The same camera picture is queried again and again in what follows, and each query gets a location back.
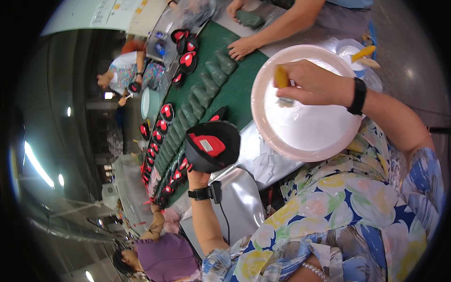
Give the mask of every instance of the black wristband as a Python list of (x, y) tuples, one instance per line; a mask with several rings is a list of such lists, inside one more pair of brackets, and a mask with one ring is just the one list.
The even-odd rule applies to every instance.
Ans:
[(351, 106), (348, 108), (348, 112), (353, 115), (362, 115), (366, 91), (365, 82), (357, 77), (354, 78), (354, 99), (352, 100)]
[(195, 189), (194, 191), (188, 191), (188, 197), (195, 198), (196, 201), (209, 199), (212, 197), (210, 186), (201, 189)]

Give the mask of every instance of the white shirt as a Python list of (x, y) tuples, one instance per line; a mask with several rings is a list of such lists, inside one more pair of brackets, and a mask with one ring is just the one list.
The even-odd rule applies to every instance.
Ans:
[[(137, 51), (122, 54), (119, 57), (117, 57), (111, 64), (118, 68), (136, 65), (136, 52)], [(116, 82), (117, 82), (117, 73), (114, 73), (111, 83), (116, 83)], [(125, 88), (111, 88), (111, 89), (113, 89), (120, 95), (122, 95), (125, 91)]]

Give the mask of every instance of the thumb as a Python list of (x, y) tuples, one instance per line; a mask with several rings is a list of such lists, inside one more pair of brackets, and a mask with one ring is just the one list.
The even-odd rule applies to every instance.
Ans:
[(315, 105), (314, 100), (312, 99), (314, 98), (314, 95), (312, 93), (293, 86), (280, 88), (277, 91), (276, 96), (291, 98), (305, 105)]

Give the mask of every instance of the white label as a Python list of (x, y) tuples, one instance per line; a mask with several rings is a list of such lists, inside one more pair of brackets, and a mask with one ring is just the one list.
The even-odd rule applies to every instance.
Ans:
[(210, 143), (207, 140), (200, 140), (200, 144), (202, 145), (205, 152), (213, 151), (213, 148), (210, 146)]

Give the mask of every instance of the black hair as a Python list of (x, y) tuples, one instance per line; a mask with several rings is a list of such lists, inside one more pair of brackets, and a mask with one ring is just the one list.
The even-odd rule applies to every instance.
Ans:
[(122, 274), (127, 275), (135, 272), (133, 268), (131, 268), (128, 264), (122, 261), (122, 249), (120, 248), (116, 249), (116, 251), (114, 252), (113, 264), (114, 267), (116, 267), (116, 269), (119, 270), (119, 272)]

